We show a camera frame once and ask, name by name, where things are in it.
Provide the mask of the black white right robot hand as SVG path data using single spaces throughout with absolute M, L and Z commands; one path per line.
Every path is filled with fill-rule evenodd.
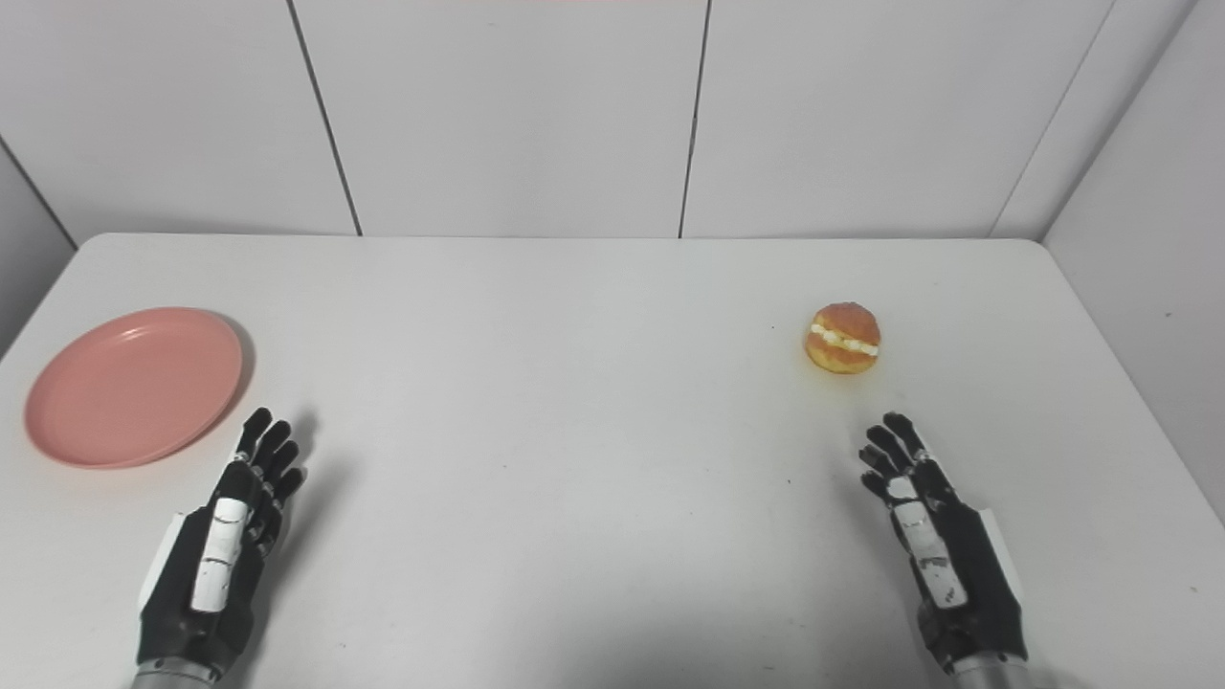
M 924 646 L 959 688 L 1030 685 L 1022 597 L 989 511 L 963 501 L 913 421 L 889 411 L 858 451 L 907 554 Z

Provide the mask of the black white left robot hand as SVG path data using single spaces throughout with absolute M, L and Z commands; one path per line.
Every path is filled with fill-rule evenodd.
M 172 519 L 142 586 L 135 688 L 214 688 L 245 653 L 300 454 L 289 422 L 254 411 L 209 498 Z

